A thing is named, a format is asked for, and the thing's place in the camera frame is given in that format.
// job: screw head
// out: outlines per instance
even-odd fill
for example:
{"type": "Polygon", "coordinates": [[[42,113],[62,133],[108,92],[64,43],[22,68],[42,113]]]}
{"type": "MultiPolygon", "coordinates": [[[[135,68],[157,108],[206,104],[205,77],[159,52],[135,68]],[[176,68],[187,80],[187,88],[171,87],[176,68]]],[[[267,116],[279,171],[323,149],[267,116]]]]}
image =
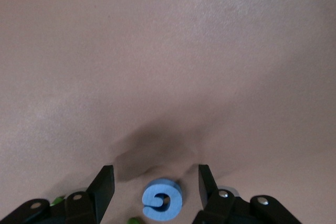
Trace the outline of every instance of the screw head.
{"type": "Polygon", "coordinates": [[[82,198],[81,194],[76,194],[72,199],[73,200],[78,200],[78,199],[81,199],[81,198],[82,198]]]}
{"type": "Polygon", "coordinates": [[[268,200],[264,197],[258,197],[258,202],[264,206],[268,205],[268,200]]]}
{"type": "Polygon", "coordinates": [[[229,194],[227,193],[227,191],[224,191],[224,190],[220,190],[218,194],[223,198],[229,197],[229,194]]]}
{"type": "Polygon", "coordinates": [[[31,209],[36,209],[36,208],[39,208],[41,205],[42,205],[42,204],[41,204],[40,202],[35,202],[35,203],[33,203],[33,204],[30,206],[30,208],[31,208],[31,209]]]}

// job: green object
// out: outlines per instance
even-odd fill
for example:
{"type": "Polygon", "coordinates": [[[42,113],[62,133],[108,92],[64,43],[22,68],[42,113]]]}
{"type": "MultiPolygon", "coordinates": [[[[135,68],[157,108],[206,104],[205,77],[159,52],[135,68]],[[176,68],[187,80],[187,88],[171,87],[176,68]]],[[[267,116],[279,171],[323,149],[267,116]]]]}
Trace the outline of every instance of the green object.
{"type": "Polygon", "coordinates": [[[58,203],[62,202],[64,200],[64,196],[61,197],[57,197],[56,199],[54,199],[54,201],[50,204],[50,206],[54,206],[57,205],[58,203]]]}
{"type": "Polygon", "coordinates": [[[127,224],[141,224],[137,218],[131,218],[127,221],[127,224]]]}

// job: beige surface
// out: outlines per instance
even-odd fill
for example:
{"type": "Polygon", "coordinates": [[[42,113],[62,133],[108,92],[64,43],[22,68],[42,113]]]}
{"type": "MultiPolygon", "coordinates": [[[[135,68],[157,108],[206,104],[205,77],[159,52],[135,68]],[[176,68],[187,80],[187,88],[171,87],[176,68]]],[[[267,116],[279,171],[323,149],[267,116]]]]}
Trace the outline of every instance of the beige surface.
{"type": "Polygon", "coordinates": [[[0,218],[117,170],[102,223],[197,163],[335,223],[336,0],[0,0],[0,218]]]}

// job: bolt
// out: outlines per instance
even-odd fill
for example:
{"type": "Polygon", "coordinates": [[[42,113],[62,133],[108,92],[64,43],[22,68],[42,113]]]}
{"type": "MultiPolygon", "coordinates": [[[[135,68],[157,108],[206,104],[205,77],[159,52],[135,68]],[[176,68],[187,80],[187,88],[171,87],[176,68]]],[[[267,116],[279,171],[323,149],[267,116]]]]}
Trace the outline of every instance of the bolt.
{"type": "Polygon", "coordinates": [[[268,200],[264,197],[258,197],[258,202],[264,206],[268,205],[268,200]]]}
{"type": "Polygon", "coordinates": [[[220,190],[218,194],[223,198],[229,197],[229,194],[227,193],[227,191],[224,191],[224,190],[220,190]]]}
{"type": "Polygon", "coordinates": [[[30,206],[31,209],[36,209],[36,208],[39,208],[42,204],[40,202],[35,202],[34,204],[32,204],[30,206]]]}
{"type": "Polygon", "coordinates": [[[81,198],[82,198],[81,194],[76,194],[72,199],[73,200],[78,200],[78,199],[81,199],[81,198]]]}

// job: blue number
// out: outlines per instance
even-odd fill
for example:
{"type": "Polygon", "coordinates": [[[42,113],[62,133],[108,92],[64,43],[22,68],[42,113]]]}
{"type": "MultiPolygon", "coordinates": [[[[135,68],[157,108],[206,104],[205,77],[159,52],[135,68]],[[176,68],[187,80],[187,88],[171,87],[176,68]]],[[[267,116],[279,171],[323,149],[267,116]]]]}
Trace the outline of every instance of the blue number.
{"type": "Polygon", "coordinates": [[[150,219],[167,221],[175,218],[182,209],[182,190],[169,179],[160,178],[150,182],[142,195],[143,213],[150,219]]]}

